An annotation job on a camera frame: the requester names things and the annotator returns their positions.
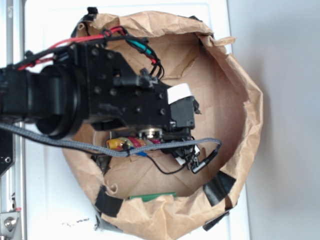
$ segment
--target brown paper bag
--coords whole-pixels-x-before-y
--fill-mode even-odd
[[[77,35],[99,34],[103,28],[124,26],[136,37],[148,37],[165,69],[163,82],[188,83],[200,104],[195,116],[195,139],[223,142],[217,157],[197,174],[184,169],[160,173],[145,157],[114,157],[103,176],[88,154],[65,150],[65,158],[81,188],[101,218],[124,233],[148,240],[174,240],[205,225],[236,206],[255,158],[263,124],[263,95],[224,45],[233,37],[215,40],[201,21],[163,12],[146,11],[118,17],[89,13],[77,26]],[[110,42],[138,73],[150,62],[123,41]],[[105,132],[83,125],[77,141],[101,145]],[[203,159],[215,146],[203,144]],[[169,154],[150,155],[167,171],[179,168]],[[176,192],[143,202],[132,195]]]

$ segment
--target blue wire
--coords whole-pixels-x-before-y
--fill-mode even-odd
[[[147,46],[141,44],[140,42],[137,42],[137,41],[131,40],[131,39],[127,39],[127,41],[130,42],[130,43],[132,43],[132,44],[134,44],[134,45],[136,45],[138,48],[141,48],[143,51],[145,50],[145,52],[146,52],[147,54],[149,54],[149,55],[152,54],[152,52],[151,52],[149,49],[147,49]]]

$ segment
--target electronic component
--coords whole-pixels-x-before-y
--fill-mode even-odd
[[[151,72],[143,68],[136,75],[119,52],[106,49],[109,41],[126,41],[137,49],[150,59]],[[48,61],[53,64],[40,73],[26,70]],[[27,52],[23,61],[0,69],[0,122],[34,123],[53,140],[72,137],[87,123],[96,131],[128,133],[125,140],[108,143],[111,149],[119,147],[128,153],[131,148],[149,147],[150,143],[163,147],[165,143],[177,146],[182,142],[162,151],[184,159],[183,167],[199,170],[211,161],[199,164],[195,144],[188,144],[195,127],[194,114],[200,113],[199,104],[186,83],[172,87],[161,82],[164,74],[147,39],[130,35],[122,26],[104,29],[98,35],[66,39],[40,53]],[[14,131],[4,126],[0,124],[0,128]],[[40,142],[39,137],[31,135],[24,134]],[[58,141],[42,142],[59,146]],[[216,152],[221,145],[217,143]],[[99,164],[106,171],[106,164],[100,160]]]

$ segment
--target black wire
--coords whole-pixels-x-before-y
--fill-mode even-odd
[[[176,173],[180,172],[181,170],[183,170],[183,169],[186,167],[186,164],[183,164],[183,166],[180,167],[178,170],[170,171],[170,172],[165,172],[165,171],[163,171],[163,170],[159,167],[159,165],[156,163],[156,161],[155,161],[151,156],[147,155],[146,157],[147,157],[148,159],[150,159],[150,160],[153,162],[153,164],[156,166],[156,168],[159,169],[159,171],[160,171],[161,173],[165,174],[165,175],[176,174]]]
[[[18,69],[24,65],[27,65],[29,63],[32,63],[48,54],[58,54],[60,52],[64,52],[67,48],[69,48],[70,46],[60,46],[60,47],[56,47],[56,48],[53,48],[53,49],[47,49],[47,50],[44,50],[44,51],[41,51],[37,54],[34,54],[32,56],[29,56],[28,58],[14,64],[12,67],[14,69]]]

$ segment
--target black electrical tape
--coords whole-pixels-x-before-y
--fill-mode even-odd
[[[208,223],[206,223],[205,225],[202,226],[202,228],[205,231],[209,231],[210,229],[212,229],[217,223],[219,223],[221,221],[221,219],[223,219],[225,216],[229,215],[229,210],[226,211],[224,214],[222,214],[221,216],[218,216],[217,218],[209,221]]]
[[[109,196],[106,191],[106,186],[101,185],[98,196],[96,197],[95,206],[101,213],[115,218],[117,217],[124,200]]]
[[[236,179],[219,171],[211,181],[203,185],[203,191],[213,207],[220,203],[229,193]]]

